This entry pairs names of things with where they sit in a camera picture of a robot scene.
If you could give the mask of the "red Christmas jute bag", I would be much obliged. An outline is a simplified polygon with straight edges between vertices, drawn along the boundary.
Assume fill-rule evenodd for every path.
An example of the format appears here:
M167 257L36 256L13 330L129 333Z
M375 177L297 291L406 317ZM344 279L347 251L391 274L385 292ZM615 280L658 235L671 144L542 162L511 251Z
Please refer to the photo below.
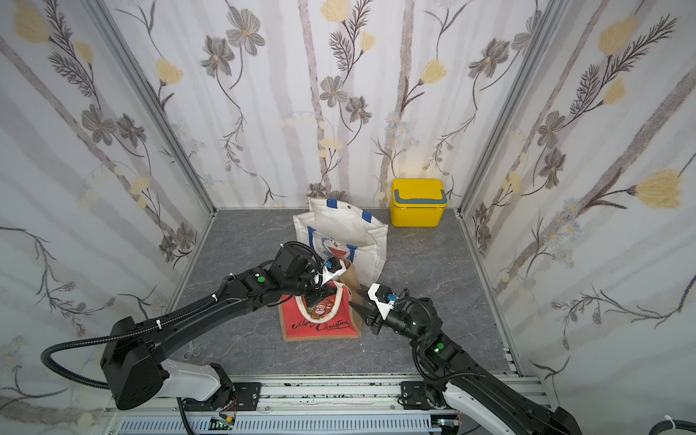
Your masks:
M334 339L359 339L363 321L351 303L362 304L361 285L353 264L345 260L347 270L328 282L328 297L308 306L304 297L294 297L281 304L278 311L285 342Z

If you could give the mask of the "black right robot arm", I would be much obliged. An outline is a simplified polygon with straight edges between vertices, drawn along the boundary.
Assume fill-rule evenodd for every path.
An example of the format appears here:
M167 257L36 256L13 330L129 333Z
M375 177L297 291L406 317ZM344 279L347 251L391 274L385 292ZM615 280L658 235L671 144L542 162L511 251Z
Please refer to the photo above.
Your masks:
M502 382L442 331L431 299L404 297L351 304L377 335L384 328L410 340L411 358L424 384L448 407L491 434L580 434L568 411L554 411Z

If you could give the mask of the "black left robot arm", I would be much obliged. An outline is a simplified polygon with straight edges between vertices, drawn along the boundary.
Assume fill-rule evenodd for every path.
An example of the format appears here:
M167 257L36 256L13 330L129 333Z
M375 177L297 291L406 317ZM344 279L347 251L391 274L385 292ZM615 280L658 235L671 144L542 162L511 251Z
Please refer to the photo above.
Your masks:
M225 277L210 297L181 309L135 322L125 317L111 331L101 369L120 411L155 398L175 398L190 411L217 411L237 399L236 387L219 364L171 360L185 344L224 323L299 297L311 306L337 288L347 269L338 257L323 259L312 248L287 242L274 259Z

